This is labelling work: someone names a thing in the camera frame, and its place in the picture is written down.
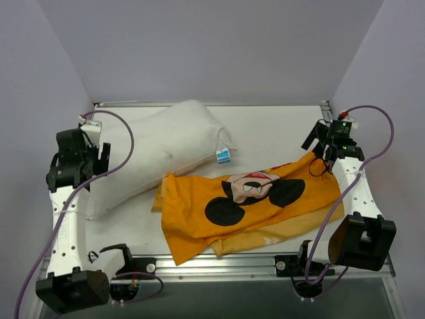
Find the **white pillow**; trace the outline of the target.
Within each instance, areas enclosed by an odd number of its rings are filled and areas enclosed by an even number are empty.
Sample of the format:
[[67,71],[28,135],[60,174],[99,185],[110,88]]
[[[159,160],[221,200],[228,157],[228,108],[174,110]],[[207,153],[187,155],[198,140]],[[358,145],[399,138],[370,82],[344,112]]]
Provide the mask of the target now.
[[100,140],[111,144],[110,168],[124,166],[90,184],[89,221],[158,186],[168,173],[182,175],[214,160],[217,151],[235,148],[228,129],[196,100],[103,127]]

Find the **orange Mickey Mouse pillowcase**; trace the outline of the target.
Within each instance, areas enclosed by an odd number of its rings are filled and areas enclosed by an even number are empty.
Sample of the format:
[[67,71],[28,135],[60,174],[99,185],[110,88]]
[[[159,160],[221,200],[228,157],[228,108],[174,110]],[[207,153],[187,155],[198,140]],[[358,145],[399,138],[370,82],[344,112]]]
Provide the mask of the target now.
[[207,178],[170,173],[152,212],[176,265],[210,247],[216,256],[275,245],[320,226],[340,196],[313,153],[261,171]]

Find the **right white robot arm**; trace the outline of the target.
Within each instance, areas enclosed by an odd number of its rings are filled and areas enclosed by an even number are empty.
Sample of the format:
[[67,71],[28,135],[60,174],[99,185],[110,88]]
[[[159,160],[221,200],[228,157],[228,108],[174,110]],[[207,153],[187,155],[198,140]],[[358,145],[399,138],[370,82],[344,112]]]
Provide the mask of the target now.
[[353,126],[346,120],[319,120],[302,144],[306,150],[318,141],[313,153],[337,180],[341,195],[328,215],[339,205],[344,209],[344,218],[329,240],[321,240],[325,229],[321,226],[313,241],[304,242],[305,251],[294,259],[302,274],[312,273],[319,263],[379,271],[396,235],[395,223],[383,217],[373,198],[365,174],[367,161],[351,138]]

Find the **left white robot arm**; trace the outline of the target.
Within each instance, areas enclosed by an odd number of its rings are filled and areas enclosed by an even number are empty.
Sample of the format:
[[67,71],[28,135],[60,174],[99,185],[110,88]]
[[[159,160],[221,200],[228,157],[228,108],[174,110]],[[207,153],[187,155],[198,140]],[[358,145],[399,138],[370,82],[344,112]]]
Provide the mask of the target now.
[[36,283],[37,296],[62,315],[108,302],[110,282],[129,277],[134,262],[129,247],[102,249],[91,263],[86,256],[86,209],[90,183],[108,172],[110,145],[100,143],[100,130],[76,128],[57,133],[46,182],[50,191],[54,229],[45,279]]

